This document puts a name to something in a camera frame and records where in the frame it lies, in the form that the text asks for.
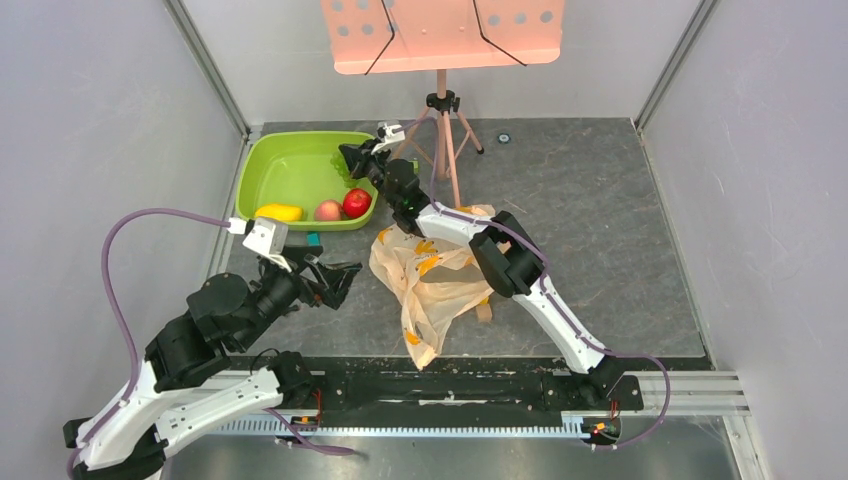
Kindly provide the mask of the red fake fruit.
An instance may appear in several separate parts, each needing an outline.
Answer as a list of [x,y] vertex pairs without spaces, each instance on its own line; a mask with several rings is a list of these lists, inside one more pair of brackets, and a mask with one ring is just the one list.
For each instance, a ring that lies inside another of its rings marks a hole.
[[372,195],[368,191],[354,188],[345,195],[342,210],[347,218],[358,219],[369,211],[372,201]]

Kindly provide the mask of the pink fake peach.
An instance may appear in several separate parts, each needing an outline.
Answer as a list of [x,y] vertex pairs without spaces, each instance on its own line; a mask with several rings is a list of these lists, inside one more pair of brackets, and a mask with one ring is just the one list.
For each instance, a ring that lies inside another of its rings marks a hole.
[[344,210],[336,200],[325,200],[314,210],[314,219],[319,222],[338,222],[344,219]]

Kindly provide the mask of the translucent orange plastic bag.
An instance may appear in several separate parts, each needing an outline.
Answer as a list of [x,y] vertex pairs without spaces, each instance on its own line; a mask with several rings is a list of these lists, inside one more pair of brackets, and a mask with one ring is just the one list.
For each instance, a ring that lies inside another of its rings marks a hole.
[[395,224],[378,233],[369,267],[400,304],[402,338],[419,370],[442,354],[453,320],[475,313],[494,293],[468,246],[407,234]]

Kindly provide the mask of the green fake grapes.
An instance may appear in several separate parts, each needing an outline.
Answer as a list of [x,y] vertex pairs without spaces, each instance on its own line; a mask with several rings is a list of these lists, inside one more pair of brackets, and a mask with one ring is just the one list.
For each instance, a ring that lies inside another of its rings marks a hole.
[[332,158],[330,160],[330,164],[333,167],[333,169],[335,170],[335,172],[336,172],[337,176],[339,177],[340,181],[342,182],[342,184],[347,189],[351,189],[351,188],[354,188],[356,186],[357,180],[355,180],[351,177],[350,170],[348,168],[347,162],[346,162],[344,156],[341,153],[336,152],[332,156]]

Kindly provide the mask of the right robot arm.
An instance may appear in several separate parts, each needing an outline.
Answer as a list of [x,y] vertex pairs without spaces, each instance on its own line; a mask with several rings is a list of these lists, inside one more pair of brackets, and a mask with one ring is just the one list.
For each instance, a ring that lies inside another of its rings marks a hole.
[[470,249],[489,287],[521,305],[554,341],[585,405],[602,408],[617,396],[623,368],[558,293],[546,258],[511,213],[474,215],[431,199],[412,164],[391,160],[375,140],[342,144],[339,151],[350,176],[377,189],[404,233]]

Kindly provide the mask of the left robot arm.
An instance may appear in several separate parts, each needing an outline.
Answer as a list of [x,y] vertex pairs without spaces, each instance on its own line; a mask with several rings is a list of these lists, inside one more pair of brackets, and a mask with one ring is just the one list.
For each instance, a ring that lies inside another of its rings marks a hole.
[[154,479],[167,459],[238,417],[277,406],[302,407],[317,395],[302,355],[277,351],[264,366],[201,400],[188,396],[232,366],[281,317],[301,306],[338,309],[359,262],[324,264],[320,247],[282,251],[286,266],[259,257],[259,277],[217,274],[187,298],[187,310],[145,347],[138,375],[90,418],[68,421],[72,479]]

